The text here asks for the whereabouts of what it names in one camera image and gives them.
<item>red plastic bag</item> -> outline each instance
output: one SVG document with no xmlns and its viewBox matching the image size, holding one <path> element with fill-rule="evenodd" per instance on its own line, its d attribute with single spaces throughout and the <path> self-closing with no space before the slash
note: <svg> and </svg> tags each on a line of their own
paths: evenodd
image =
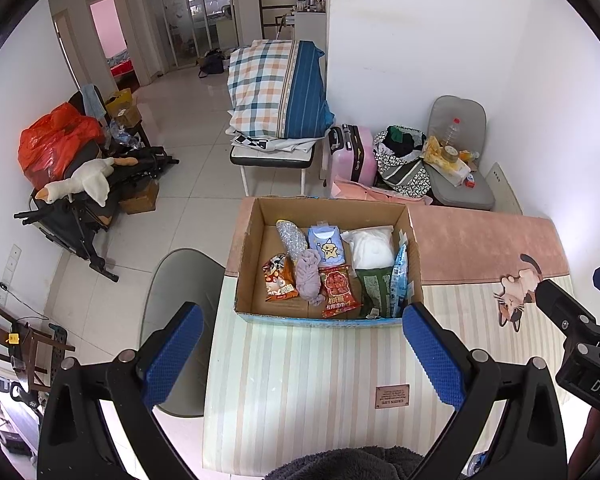
<svg viewBox="0 0 600 480">
<path fill-rule="evenodd" d="M 62 180 L 64 170 L 90 140 L 104 142 L 100 123 L 62 103 L 20 134 L 18 162 L 36 190 Z"/>
</svg>

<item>blue packet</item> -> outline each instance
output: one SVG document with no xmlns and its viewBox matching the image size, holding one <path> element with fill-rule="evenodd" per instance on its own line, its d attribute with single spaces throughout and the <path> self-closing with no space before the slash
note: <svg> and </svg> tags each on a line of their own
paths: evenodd
<svg viewBox="0 0 600 480">
<path fill-rule="evenodd" d="M 344 248 L 337 226 L 320 224 L 309 228 L 309 247 L 320 253 L 318 267 L 344 265 Z"/>
<path fill-rule="evenodd" d="M 408 272 L 407 244 L 405 243 L 401 245 L 398 250 L 398 255 L 395 257 L 394 270 L 391 274 L 389 310 L 392 317 L 398 317 L 398 314 L 400 313 L 400 304 L 404 298 L 407 297 Z"/>
</svg>

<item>gray chair cushion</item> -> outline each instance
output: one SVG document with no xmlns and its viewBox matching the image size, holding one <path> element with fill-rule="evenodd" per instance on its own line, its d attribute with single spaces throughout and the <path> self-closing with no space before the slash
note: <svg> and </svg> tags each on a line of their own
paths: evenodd
<svg viewBox="0 0 600 480">
<path fill-rule="evenodd" d="M 491 210 L 495 205 L 495 198 L 484 177 L 475 171 L 472 173 L 475 187 L 464 184 L 455 187 L 434 168 L 426 165 L 431 190 L 443 205 L 451 207 L 464 207 L 465 209 Z"/>
<path fill-rule="evenodd" d="M 206 376 L 224 267 L 194 249 L 177 249 L 158 264 L 146 299 L 140 343 L 164 328 L 185 301 L 202 309 L 205 327 L 167 400 L 159 407 L 175 416 L 203 416 Z"/>
<path fill-rule="evenodd" d="M 484 148 L 487 133 L 487 115 L 482 105 L 469 99 L 443 95 L 436 99 L 429 115 L 427 135 L 441 139 L 451 121 L 460 119 L 460 133 L 454 147 L 469 152 L 480 152 Z"/>
</svg>

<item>blue striped blanket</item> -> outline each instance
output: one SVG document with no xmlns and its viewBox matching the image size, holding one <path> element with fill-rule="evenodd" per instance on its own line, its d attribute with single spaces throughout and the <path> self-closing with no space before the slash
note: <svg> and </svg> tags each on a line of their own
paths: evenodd
<svg viewBox="0 0 600 480">
<path fill-rule="evenodd" d="M 230 126 L 246 137 L 317 139 L 333 124 L 311 41 L 256 40 L 231 54 Z"/>
</svg>

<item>white plush toy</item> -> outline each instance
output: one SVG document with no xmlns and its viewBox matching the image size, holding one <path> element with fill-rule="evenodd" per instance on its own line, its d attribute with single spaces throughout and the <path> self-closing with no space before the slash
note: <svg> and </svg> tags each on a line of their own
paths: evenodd
<svg viewBox="0 0 600 480">
<path fill-rule="evenodd" d="M 46 184 L 36 193 L 36 198 L 52 204 L 68 195 L 72 202 L 72 194 L 85 191 L 100 207 L 104 207 L 109 195 L 107 177 L 113 173 L 113 166 L 134 166 L 137 163 L 138 160 L 132 156 L 126 158 L 110 156 L 88 160 L 75 170 L 70 178 Z"/>
</svg>

